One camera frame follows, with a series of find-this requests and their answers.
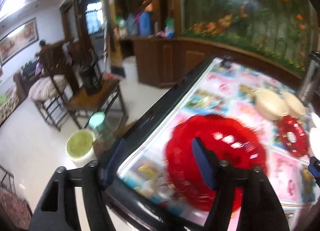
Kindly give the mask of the small red glass plate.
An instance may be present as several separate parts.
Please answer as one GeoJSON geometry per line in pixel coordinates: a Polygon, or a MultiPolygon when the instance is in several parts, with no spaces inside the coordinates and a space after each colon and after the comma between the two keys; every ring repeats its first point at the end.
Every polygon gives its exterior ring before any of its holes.
{"type": "Polygon", "coordinates": [[[298,158],[308,154],[308,135],[294,117],[289,115],[282,117],[277,126],[280,141],[292,156],[298,158]]]}

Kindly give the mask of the white tub with green lid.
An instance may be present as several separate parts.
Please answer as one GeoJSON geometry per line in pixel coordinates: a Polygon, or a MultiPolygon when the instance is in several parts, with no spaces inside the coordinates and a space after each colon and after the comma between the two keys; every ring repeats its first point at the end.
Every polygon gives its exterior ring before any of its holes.
{"type": "Polygon", "coordinates": [[[89,129],[78,130],[69,137],[65,152],[77,168],[97,159],[93,148],[96,139],[96,134],[89,129]]]}

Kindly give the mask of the colourful patterned tablecloth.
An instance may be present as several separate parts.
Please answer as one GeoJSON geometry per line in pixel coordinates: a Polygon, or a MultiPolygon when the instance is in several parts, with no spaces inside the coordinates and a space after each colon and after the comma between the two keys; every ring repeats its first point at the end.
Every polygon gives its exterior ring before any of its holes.
{"type": "Polygon", "coordinates": [[[279,123],[294,117],[309,134],[312,106],[294,100],[293,90],[261,72],[214,59],[195,85],[133,154],[120,165],[122,182],[179,218],[203,227],[215,193],[203,182],[191,152],[201,138],[217,157],[237,168],[261,167],[271,181],[291,229],[304,206],[319,198],[307,171],[299,134],[280,135],[279,123]]]}

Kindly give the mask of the stainless steel thermos jug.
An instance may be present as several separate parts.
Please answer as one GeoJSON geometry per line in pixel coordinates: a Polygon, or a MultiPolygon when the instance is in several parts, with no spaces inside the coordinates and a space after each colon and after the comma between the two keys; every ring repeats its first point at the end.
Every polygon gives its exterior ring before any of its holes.
{"type": "Polygon", "coordinates": [[[302,79],[302,83],[296,91],[297,98],[308,106],[319,84],[319,52],[312,51],[309,54],[309,65],[302,79]]]}

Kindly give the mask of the white foam bowl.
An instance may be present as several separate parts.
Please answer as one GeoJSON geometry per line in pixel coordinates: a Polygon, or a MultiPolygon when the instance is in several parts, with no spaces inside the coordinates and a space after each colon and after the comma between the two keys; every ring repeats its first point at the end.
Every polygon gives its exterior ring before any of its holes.
{"type": "Polygon", "coordinates": [[[320,158],[320,134],[319,129],[313,127],[310,129],[309,133],[309,142],[310,142],[310,149],[312,154],[319,159],[320,158]]]}
{"type": "Polygon", "coordinates": [[[320,117],[315,112],[312,112],[310,116],[313,126],[315,128],[320,128],[320,117]]]}

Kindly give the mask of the wooden chair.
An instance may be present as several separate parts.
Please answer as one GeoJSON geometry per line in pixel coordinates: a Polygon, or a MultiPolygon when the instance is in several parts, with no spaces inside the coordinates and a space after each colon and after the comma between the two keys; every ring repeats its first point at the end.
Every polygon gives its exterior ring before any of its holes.
{"type": "Polygon", "coordinates": [[[48,44],[37,56],[53,83],[63,108],[76,127],[86,128],[94,113],[102,112],[107,115],[112,111],[111,107],[116,100],[119,100],[122,112],[119,126],[125,125],[128,114],[120,89],[120,80],[104,76],[98,65],[98,56],[92,48],[80,52],[83,59],[80,61],[78,72],[75,72],[67,61],[63,45],[63,42],[48,44]],[[58,87],[55,79],[58,75],[63,76],[71,87],[70,98],[65,97],[63,90],[58,87]]]}

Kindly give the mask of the floral aquarium backdrop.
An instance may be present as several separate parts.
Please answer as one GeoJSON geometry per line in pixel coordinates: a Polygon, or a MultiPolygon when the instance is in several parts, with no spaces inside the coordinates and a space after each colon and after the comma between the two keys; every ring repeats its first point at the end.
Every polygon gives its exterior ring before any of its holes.
{"type": "Polygon", "coordinates": [[[180,0],[185,37],[261,55],[302,75],[316,24],[309,0],[180,0]]]}

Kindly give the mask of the blue water jug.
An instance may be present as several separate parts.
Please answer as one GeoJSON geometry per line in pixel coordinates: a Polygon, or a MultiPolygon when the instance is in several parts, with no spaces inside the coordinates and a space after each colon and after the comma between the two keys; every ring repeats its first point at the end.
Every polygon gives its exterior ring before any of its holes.
{"type": "Polygon", "coordinates": [[[139,33],[140,36],[149,36],[152,34],[151,17],[146,11],[142,12],[139,16],[139,33]]]}

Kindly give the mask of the white plastic bucket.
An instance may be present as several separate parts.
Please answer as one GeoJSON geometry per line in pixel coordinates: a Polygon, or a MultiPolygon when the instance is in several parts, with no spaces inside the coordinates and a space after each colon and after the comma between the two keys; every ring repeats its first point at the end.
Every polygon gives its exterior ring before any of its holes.
{"type": "Polygon", "coordinates": [[[135,56],[129,56],[123,59],[123,69],[125,78],[130,81],[138,82],[138,70],[135,56]]]}

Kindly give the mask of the small black device on table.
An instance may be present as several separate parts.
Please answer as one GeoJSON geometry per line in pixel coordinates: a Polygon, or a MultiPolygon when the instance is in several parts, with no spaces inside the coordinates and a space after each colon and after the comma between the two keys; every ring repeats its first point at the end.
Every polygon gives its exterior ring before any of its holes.
{"type": "Polygon", "coordinates": [[[232,67],[233,59],[230,56],[223,57],[220,66],[226,69],[230,69],[232,67]]]}

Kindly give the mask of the large beige bowl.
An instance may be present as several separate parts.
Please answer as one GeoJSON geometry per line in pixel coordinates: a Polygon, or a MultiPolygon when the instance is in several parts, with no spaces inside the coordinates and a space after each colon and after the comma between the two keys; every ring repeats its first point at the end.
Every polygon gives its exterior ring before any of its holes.
{"type": "Polygon", "coordinates": [[[285,101],[274,91],[260,88],[254,91],[255,107],[258,112],[270,121],[277,121],[289,115],[285,101]]]}

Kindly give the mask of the small beige bowl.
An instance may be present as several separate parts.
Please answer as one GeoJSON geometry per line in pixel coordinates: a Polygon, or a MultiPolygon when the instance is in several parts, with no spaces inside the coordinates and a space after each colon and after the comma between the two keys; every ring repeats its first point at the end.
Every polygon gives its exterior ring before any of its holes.
{"type": "Polygon", "coordinates": [[[306,115],[305,106],[294,94],[290,92],[283,92],[282,96],[289,109],[289,115],[291,117],[299,119],[306,115]]]}

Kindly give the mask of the green lidded jar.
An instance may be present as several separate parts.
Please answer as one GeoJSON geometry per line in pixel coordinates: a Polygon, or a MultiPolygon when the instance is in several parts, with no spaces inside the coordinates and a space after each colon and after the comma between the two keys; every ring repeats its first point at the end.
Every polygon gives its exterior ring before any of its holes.
{"type": "Polygon", "coordinates": [[[89,119],[88,126],[96,133],[97,139],[102,141],[105,146],[109,148],[112,146],[115,141],[113,128],[104,112],[94,113],[89,119]]]}

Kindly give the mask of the framed wall painting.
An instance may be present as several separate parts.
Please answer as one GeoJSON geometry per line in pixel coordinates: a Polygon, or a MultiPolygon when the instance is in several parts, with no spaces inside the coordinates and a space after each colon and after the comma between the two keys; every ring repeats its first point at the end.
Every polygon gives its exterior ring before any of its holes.
{"type": "Polygon", "coordinates": [[[1,65],[39,39],[36,18],[25,22],[1,39],[1,65]]]}

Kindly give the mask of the large red glass plate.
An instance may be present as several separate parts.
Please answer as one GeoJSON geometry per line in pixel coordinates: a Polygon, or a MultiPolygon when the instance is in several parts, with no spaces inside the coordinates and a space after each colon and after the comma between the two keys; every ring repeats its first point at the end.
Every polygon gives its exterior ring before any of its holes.
{"type": "Polygon", "coordinates": [[[216,191],[206,185],[201,167],[218,180],[217,167],[229,165],[267,173],[266,152],[256,134],[235,119],[221,115],[194,115],[178,124],[165,148],[168,179],[196,209],[210,211],[216,191]]]}

